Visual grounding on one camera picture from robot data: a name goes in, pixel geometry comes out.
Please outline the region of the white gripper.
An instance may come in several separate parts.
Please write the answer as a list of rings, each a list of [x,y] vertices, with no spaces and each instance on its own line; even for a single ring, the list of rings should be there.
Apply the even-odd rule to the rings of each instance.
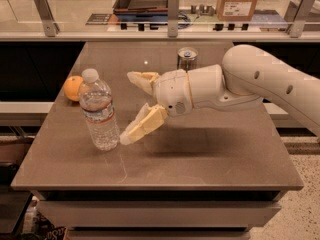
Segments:
[[[192,100],[186,71],[179,69],[161,76],[157,72],[132,71],[127,73],[127,77],[132,84],[153,95],[158,104],[150,106],[146,103],[142,106],[136,118],[121,133],[121,144],[139,141],[161,127],[168,115],[176,117],[191,112]]]

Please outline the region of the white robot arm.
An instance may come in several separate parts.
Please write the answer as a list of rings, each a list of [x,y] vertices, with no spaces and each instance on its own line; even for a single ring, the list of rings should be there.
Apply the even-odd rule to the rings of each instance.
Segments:
[[[320,136],[320,79],[251,45],[230,48],[220,65],[163,74],[129,72],[127,77],[151,95],[156,104],[145,104],[141,108],[120,135],[123,145],[132,144],[155,131],[168,117],[199,108],[249,109],[260,105],[264,99]]]

